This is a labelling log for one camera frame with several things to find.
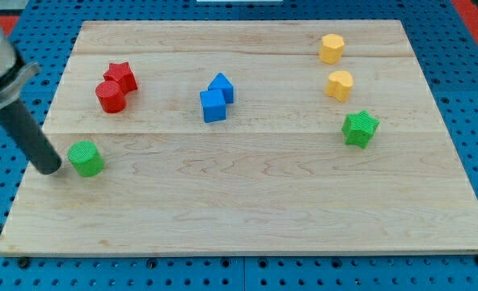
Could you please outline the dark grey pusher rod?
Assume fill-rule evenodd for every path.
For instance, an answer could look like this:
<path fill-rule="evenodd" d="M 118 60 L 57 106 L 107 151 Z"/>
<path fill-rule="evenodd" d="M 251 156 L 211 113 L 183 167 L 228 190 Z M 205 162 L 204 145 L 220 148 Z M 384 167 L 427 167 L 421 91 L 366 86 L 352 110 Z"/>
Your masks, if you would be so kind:
<path fill-rule="evenodd" d="M 0 125 L 42 175 L 60 168 L 61 157 L 21 99 L 0 109 Z"/>

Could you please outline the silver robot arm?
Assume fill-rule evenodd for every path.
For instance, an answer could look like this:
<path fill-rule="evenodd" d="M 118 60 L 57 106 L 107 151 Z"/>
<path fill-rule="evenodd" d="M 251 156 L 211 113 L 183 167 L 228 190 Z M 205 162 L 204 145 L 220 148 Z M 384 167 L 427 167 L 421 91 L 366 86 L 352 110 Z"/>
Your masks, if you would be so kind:
<path fill-rule="evenodd" d="M 20 98 L 23 87 L 40 72 L 27 63 L 0 28 L 0 125 L 42 175 L 61 167 L 61 157 Z"/>

